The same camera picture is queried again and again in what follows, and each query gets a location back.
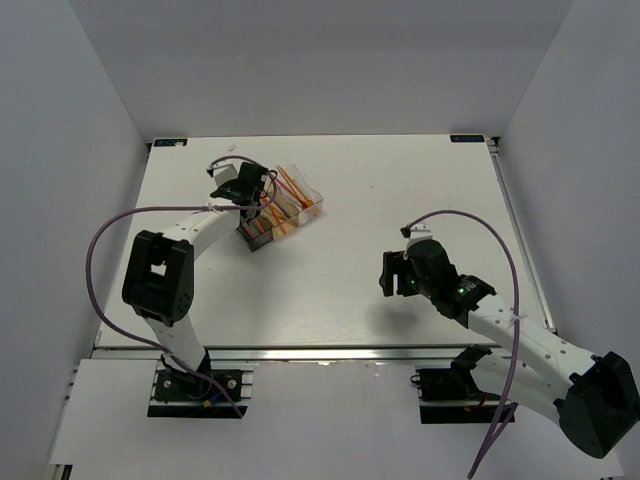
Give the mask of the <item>orange plastic knife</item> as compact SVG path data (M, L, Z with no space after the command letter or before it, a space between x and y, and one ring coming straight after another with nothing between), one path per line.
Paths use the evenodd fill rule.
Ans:
M287 219L284 218L284 216L278 211L278 209L276 207L274 207L273 205L269 206L269 211L271 213L271 215L273 216L273 218L279 222L279 223L284 223Z

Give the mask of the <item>red plastic knife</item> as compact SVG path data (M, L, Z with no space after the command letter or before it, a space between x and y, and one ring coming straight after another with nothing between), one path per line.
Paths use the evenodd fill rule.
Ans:
M276 202L275 199L273 200L272 205L278 209L278 211L284 216L285 219L291 218L287 211L278 202Z

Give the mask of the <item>blue plastic knife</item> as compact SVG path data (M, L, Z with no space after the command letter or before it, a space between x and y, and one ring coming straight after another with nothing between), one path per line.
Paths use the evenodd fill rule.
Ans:
M281 206L282 206L282 207L287 211L287 213L288 213L288 214L291 216L291 218L292 218L292 215L289 213L289 211L287 210L287 208L286 208L286 207L285 207L281 202L279 202L278 200L276 200L276 199L275 199L275 201L276 201L276 202L278 202L278 203L279 203L279 204L280 204L280 205L281 205Z

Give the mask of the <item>red plastic fork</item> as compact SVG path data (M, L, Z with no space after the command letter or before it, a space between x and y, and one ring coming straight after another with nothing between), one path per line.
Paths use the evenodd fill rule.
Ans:
M282 189L295 202L297 202L302 209L306 209L308 207L308 203L301 196L299 196L294 190L292 190L287 184L283 183L280 180L276 180L276 183L278 187Z

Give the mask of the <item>orange plastic fork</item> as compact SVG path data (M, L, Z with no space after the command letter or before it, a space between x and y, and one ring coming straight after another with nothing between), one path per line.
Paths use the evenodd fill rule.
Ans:
M279 186L292 198L294 198L303 209L311 207L313 205L313 201L306 195L306 193L293 179L293 177L280 166L277 166L276 169L279 175L279 178L277 180Z

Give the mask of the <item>orange yellow fork bottom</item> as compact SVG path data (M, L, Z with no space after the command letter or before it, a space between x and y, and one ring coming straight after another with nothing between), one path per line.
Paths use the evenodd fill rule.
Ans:
M289 175L289 173L281 166L277 165L276 168L278 169L279 173L285 178L285 180L287 181L288 185L297 192L297 194L299 196L301 196L307 203L308 203L308 207L313 205L313 201L306 195L306 193L304 192L304 190L298 185L298 183L296 182L296 180L291 177Z

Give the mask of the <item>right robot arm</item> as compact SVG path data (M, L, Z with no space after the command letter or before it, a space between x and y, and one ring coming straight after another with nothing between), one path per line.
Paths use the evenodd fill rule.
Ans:
M460 274L442 245L425 238L382 257L379 284L390 297L422 295L439 314L510 351L512 367L490 349L473 345L451 365L461 397L495 392L512 381L511 401L556 424L583 453L606 457L639 422L639 392L629 363L598 356L542 326L516 317L488 283Z

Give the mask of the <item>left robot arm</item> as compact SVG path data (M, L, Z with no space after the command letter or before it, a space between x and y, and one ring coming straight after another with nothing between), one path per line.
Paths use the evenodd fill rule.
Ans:
M216 188L204 206L159 231L134 237L122 299L153 331L166 369L188 398L199 399L211 387L210 360L198 340L189 310L194 300L195 263L226 234L253 220L277 192L277 172L239 156L239 168L222 159L207 173Z

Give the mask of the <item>grey transparent container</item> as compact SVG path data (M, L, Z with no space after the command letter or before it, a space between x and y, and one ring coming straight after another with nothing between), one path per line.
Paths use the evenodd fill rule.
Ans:
M254 218L249 221L242 221L239 227L236 229L238 235L240 236L240 238L243 240L243 242L246 244L246 246L249 248L251 252L255 252L259 250L260 248L264 247L266 244L270 243L273 240L272 223L262 215L259 215L256 217L259 217L260 223L265 229L264 234L260 234L259 231L254 227L254 224L253 224ZM255 238L252 238L250 235L247 234L245 228L243 227L245 223L251 224L257 230L258 235Z

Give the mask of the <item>clear transparent container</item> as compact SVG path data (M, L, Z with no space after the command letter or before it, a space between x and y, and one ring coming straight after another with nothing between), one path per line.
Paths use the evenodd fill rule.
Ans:
M302 227L322 214L324 198L307 183L294 164L277 165L276 171L278 189L287 204L280 200L278 203L287 208L286 213L291 216L294 226Z

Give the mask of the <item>orange transparent container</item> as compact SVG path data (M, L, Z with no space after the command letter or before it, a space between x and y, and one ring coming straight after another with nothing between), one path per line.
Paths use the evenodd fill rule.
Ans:
M280 180L272 185L270 179L264 177L260 203L263 206L262 215L273 225L275 237L291 233L298 227L298 214L301 212L302 204L285 189Z

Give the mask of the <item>left blue table label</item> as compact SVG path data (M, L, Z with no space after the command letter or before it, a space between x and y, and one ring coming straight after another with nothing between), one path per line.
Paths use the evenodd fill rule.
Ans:
M153 147L184 147L187 145L187 143L187 138L158 138L154 140Z

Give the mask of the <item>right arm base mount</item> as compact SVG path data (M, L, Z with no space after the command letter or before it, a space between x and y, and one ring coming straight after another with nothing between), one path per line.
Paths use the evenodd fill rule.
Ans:
M491 387L486 392L472 378L485 355L510 360L509 353L477 344L455 351L455 356L417 360L410 382L417 391L422 425L491 423L502 387Z

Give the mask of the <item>aluminium right rail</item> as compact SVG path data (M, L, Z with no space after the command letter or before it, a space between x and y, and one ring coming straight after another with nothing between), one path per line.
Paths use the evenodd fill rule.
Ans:
M500 151L500 140L500 137L487 137L485 139L485 142L488 147L489 155L492 159L496 178L503 196L503 200L505 202L506 209L508 211L512 228L514 230L518 249L522 257L523 265L525 267L526 276L535 297L535 303L541 313L541 321L546 330L550 331L555 336L558 336L559 332L557 330L557 325L555 320L553 319L546 294L541 285L540 277L535 262L532 258L531 249L528 244L525 232L522 228L522 222L520 221L514 203L514 197L505 180L502 156Z

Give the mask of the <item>aluminium rail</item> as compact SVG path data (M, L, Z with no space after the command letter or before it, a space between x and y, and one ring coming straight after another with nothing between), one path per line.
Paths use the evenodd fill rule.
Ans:
M453 359L467 346L449 347L336 347L336 348L209 348L211 360L222 361L421 361ZM94 360L150 360L160 352L143 347L100 347L93 350Z
M541 321L546 330L550 331L555 336L558 336L559 332L557 330L557 325L555 320L553 319L546 294L541 285L540 277L535 262L532 258L531 249L528 244L525 232L522 228L522 222L520 221L514 203L514 197L505 180L502 156L500 151L500 140L500 137L487 137L485 139L485 142L488 147L489 155L492 159L496 178L503 196L503 200L505 202L506 209L508 211L512 228L514 230L518 249L522 257L523 265L525 267L526 276L535 297L535 303L541 313Z

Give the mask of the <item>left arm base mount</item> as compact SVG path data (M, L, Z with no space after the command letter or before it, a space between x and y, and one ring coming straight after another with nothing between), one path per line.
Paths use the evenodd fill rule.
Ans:
M213 379L224 389L238 410L245 414L252 396L252 369L213 368ZM149 418L169 419L235 419L240 416L224 393L185 372L174 372L158 365L154 375L149 403Z

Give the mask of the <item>aluminium front rail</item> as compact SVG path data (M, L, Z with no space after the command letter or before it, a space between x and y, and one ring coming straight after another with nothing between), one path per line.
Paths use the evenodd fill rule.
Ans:
M449 347L336 347L336 348L209 348L211 360L222 361L421 361L453 359L467 346ZM93 350L94 360L150 360L160 352L143 347L100 347Z

